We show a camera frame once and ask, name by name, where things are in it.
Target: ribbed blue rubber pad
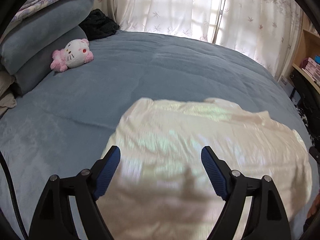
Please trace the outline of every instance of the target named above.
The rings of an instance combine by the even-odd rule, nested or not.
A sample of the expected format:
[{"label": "ribbed blue rubber pad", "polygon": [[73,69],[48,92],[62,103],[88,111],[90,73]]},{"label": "ribbed blue rubber pad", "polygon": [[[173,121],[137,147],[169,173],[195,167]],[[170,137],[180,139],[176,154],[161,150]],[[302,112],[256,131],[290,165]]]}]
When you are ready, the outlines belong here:
[{"label": "ribbed blue rubber pad", "polygon": [[116,168],[120,162],[120,149],[116,147],[116,149],[111,153],[108,161],[104,165],[103,169],[101,170],[97,180],[96,180],[96,190],[93,193],[95,200],[99,197],[103,196],[107,188],[109,187],[110,181],[115,174]]},{"label": "ribbed blue rubber pad", "polygon": [[226,201],[228,197],[226,178],[220,172],[217,164],[214,162],[206,148],[203,148],[201,151],[201,161],[208,174],[214,191],[218,196]]}]

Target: wire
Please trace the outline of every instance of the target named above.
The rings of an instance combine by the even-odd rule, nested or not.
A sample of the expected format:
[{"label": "wire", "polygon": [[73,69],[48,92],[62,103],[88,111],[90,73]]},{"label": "wire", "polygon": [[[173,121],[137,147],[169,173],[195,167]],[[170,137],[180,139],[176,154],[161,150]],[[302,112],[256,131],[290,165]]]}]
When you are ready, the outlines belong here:
[{"label": "wire", "polygon": [[10,175],[10,171],[9,171],[8,165],[7,165],[7,163],[6,163],[5,159],[4,159],[1,151],[0,151],[0,164],[2,166],[2,169],[4,171],[5,177],[6,177],[7,182],[8,182],[8,187],[9,187],[10,197],[11,197],[11,201],[12,201],[12,206],[13,206],[13,210],[14,210],[14,213],[16,215],[16,218],[17,218],[17,222],[18,222],[19,228],[21,230],[23,238],[25,240],[28,240],[29,237],[28,237],[28,234],[27,234],[26,229],[24,228],[24,225],[23,225],[23,222],[22,222],[22,218],[21,218],[21,215],[20,215],[16,194],[14,192],[14,187],[13,187],[13,182],[12,182],[12,178],[11,178],[11,175]]}]

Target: blue blanket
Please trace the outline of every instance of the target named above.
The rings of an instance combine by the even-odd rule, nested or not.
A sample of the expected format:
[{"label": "blue blanket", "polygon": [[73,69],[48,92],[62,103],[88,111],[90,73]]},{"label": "blue blanket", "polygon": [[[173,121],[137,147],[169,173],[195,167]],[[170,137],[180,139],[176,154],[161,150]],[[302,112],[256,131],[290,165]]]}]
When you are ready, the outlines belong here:
[{"label": "blue blanket", "polygon": [[[272,119],[297,130],[307,148],[311,146],[286,93],[266,69],[236,51],[186,38],[124,31],[92,41],[90,49],[92,62],[50,73],[0,120],[0,150],[12,173],[27,231],[49,176],[74,176],[90,168],[121,115],[141,97],[177,101],[217,97],[250,112],[267,110]],[[312,196],[291,221],[293,239],[301,235],[317,194],[318,174],[311,157],[310,163]],[[0,207],[19,233],[1,169]],[[81,228],[78,216],[75,223]],[[78,232],[85,239],[83,230]]]}]

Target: plush toy whiskers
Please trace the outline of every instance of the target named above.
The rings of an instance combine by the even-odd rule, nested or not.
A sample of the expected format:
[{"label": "plush toy whiskers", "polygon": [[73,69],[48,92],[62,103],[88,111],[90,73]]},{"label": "plush toy whiskers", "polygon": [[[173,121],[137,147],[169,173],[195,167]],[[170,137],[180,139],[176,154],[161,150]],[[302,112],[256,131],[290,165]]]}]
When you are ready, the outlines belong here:
[{"label": "plush toy whiskers", "polygon": [[64,72],[68,68],[79,67],[93,61],[87,39],[70,41],[64,49],[52,53],[53,62],[50,68],[56,72]]}]

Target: plush toy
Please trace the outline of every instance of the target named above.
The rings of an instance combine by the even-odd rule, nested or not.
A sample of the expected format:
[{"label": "plush toy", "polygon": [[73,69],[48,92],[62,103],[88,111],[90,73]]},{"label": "plush toy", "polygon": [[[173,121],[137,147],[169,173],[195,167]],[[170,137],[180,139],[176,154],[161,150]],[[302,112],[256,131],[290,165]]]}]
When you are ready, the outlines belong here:
[{"label": "plush toy", "polygon": [[93,61],[87,39],[70,41],[64,49],[52,53],[53,62],[50,68],[56,72],[64,72],[68,68],[79,67]]}]

